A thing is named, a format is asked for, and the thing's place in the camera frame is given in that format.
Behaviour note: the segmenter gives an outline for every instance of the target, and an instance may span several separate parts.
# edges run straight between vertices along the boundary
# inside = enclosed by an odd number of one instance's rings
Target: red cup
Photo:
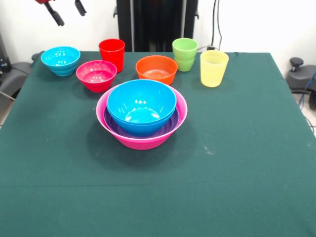
[[[99,50],[103,61],[113,63],[118,73],[123,71],[125,43],[120,39],[106,39],[99,43]]]
[[[77,78],[92,92],[106,91],[117,74],[117,68],[113,63],[95,60],[78,67]]]

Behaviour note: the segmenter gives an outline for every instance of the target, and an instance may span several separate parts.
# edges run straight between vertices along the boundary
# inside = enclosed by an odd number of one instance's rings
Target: purple bowl
[[[110,129],[113,132],[117,133],[118,135],[128,137],[128,138],[153,138],[153,137],[158,137],[158,136],[164,135],[164,134],[172,131],[178,124],[179,112],[177,109],[175,109],[173,115],[170,117],[168,122],[160,130],[155,132],[153,135],[147,136],[147,137],[137,137],[137,136],[134,136],[134,135],[131,135],[131,134],[125,132],[120,126],[118,126],[115,123],[114,119],[111,117],[111,115],[108,111],[108,108],[105,108],[104,120],[109,125]]]

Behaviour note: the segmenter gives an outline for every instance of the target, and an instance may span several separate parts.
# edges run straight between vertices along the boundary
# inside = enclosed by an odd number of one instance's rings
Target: small pink bowl
[[[156,148],[158,146],[160,146],[162,143],[164,143],[173,133],[175,130],[177,130],[184,122],[184,120],[187,117],[187,113],[188,113],[188,106],[187,106],[187,102],[184,99],[184,97],[180,94],[179,91],[177,91],[176,89],[170,87],[174,93],[176,94],[177,97],[177,104],[176,104],[176,108],[179,112],[179,121],[178,124],[176,125],[176,127],[171,130],[170,132],[158,136],[158,137],[152,137],[152,138],[129,138],[129,137],[124,137],[121,135],[118,135],[117,133],[113,132],[110,127],[106,124],[105,120],[104,120],[104,111],[107,105],[107,100],[108,97],[111,93],[111,91],[114,89],[115,87],[111,88],[110,90],[108,90],[107,92],[105,92],[101,98],[99,99],[98,103],[97,103],[97,107],[96,107],[96,114],[97,114],[97,118],[99,120],[99,122],[101,123],[101,125],[109,132],[111,133],[113,136],[115,136],[123,145],[131,148],[131,149],[135,149],[135,150],[149,150],[149,149],[153,149]]]
[[[113,63],[95,60],[82,64],[77,69],[77,78],[92,92],[106,91],[117,74]]]

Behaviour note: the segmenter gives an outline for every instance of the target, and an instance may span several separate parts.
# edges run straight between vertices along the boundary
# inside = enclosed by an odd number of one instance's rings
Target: cup
[[[198,42],[190,38],[179,38],[172,42],[174,61],[178,70],[187,72],[191,70],[198,50]]]
[[[201,82],[208,87],[219,86],[228,64],[226,53],[217,50],[208,50],[201,54]]]
[[[118,73],[123,71],[125,43],[120,39],[106,39],[99,43],[99,50],[103,61],[113,63]]]

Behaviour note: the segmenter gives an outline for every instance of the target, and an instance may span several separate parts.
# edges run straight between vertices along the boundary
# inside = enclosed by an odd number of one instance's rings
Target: translucent yellow cup
[[[229,57],[217,50],[208,50],[201,54],[201,82],[208,87],[217,87],[222,83]]]

